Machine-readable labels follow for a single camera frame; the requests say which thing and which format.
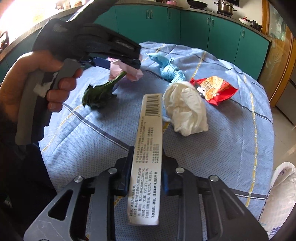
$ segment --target green vegetable leaf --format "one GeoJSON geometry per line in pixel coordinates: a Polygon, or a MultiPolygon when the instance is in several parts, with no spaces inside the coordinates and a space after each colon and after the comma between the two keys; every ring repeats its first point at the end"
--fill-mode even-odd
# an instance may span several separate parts
{"type": "Polygon", "coordinates": [[[88,105],[92,109],[104,108],[110,99],[116,97],[115,94],[112,94],[113,87],[125,75],[126,72],[122,71],[114,80],[109,81],[103,85],[97,85],[95,87],[89,85],[82,97],[83,106],[88,105]]]}

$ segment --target printed label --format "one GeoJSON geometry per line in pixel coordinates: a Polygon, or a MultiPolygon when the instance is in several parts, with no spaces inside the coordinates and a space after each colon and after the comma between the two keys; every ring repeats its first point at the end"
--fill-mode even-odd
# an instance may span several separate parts
{"type": "Polygon", "coordinates": [[[162,94],[143,96],[131,180],[128,219],[132,225],[158,225],[163,149],[162,94]]]}

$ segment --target frying pan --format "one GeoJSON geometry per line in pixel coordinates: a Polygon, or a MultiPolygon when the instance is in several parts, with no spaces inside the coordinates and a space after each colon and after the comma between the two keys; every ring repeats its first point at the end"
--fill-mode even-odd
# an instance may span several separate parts
{"type": "Polygon", "coordinates": [[[193,1],[193,0],[187,0],[187,2],[192,7],[196,7],[200,9],[205,9],[207,7],[207,4],[204,2],[193,1]]]}

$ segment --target snack wrapper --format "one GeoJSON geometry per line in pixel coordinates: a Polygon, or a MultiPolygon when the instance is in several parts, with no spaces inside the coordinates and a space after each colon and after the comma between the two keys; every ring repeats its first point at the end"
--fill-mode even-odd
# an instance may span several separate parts
{"type": "Polygon", "coordinates": [[[197,90],[212,105],[218,105],[220,102],[231,98],[238,91],[227,81],[217,76],[199,80],[192,78],[190,83],[198,86],[197,90]]]}

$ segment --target kitchen wall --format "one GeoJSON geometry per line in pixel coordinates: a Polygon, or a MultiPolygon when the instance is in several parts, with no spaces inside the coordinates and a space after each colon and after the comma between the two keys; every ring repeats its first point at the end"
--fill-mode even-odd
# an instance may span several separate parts
{"type": "MultiPolygon", "coordinates": [[[[190,7],[186,0],[176,0],[179,7],[190,7]]],[[[200,0],[201,2],[207,3],[208,11],[217,12],[218,6],[214,2],[218,0],[200,0]]],[[[234,5],[233,18],[243,18],[247,16],[249,20],[255,20],[257,23],[262,24],[262,0],[239,0],[239,7],[234,5]]]]}

